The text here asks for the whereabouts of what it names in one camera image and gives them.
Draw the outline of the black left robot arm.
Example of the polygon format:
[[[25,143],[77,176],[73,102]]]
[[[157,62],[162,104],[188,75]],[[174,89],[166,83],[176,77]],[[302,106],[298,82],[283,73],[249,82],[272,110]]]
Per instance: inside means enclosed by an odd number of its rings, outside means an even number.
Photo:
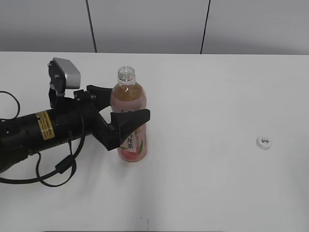
[[[93,135],[107,150],[113,150],[138,127],[150,120],[150,110],[111,113],[111,122],[101,116],[109,107],[112,89],[88,85],[73,98],[49,91],[52,108],[0,124],[0,171],[25,160],[35,152]]]

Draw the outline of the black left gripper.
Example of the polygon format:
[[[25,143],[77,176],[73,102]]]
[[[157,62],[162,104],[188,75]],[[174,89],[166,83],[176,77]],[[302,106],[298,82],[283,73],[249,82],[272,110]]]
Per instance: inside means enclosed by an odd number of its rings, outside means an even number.
[[[88,85],[86,91],[78,90],[75,98],[58,97],[49,90],[52,109],[48,110],[55,137],[49,148],[93,135],[107,150],[118,148],[129,135],[150,120],[150,110],[111,113],[111,124],[100,111],[111,105],[112,88]]]

